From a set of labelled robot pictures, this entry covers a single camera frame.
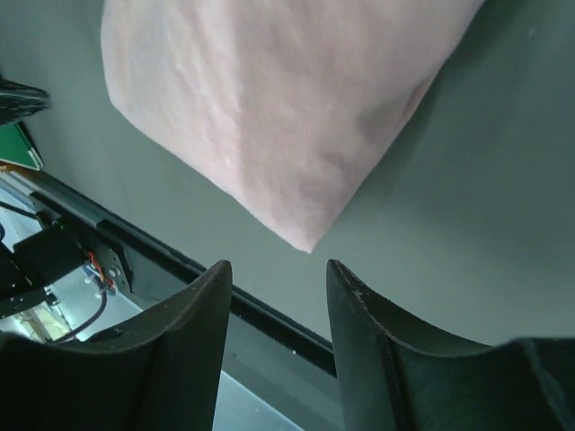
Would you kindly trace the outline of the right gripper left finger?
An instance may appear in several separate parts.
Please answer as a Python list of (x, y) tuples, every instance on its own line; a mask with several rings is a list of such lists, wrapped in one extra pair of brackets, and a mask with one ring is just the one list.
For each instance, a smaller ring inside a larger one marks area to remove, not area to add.
[(229, 313), (215, 285), (177, 295), (84, 342), (1, 337), (4, 430), (209, 430)]

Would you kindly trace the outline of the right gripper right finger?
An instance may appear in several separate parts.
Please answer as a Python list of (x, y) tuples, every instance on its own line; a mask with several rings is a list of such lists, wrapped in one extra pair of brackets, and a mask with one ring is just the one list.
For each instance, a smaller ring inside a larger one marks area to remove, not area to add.
[(348, 430), (571, 430), (574, 342), (490, 347), (405, 311), (341, 262), (326, 267), (333, 355)]

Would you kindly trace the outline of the pink t shirt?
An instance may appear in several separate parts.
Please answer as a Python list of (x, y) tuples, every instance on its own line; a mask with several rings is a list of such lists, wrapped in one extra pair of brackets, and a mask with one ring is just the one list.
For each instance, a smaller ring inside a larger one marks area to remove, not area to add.
[(309, 252), (418, 108), (477, 1), (108, 1), (113, 106)]

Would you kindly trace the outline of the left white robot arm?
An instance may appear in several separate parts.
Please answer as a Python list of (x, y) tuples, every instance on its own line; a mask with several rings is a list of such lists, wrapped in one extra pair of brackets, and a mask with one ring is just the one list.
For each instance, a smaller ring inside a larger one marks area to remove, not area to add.
[(40, 224), (39, 232), (11, 249), (1, 245), (2, 317), (49, 299), (48, 286), (87, 264), (108, 290), (130, 287), (133, 271), (120, 245), (40, 194), (32, 204), (31, 212), (2, 205)]

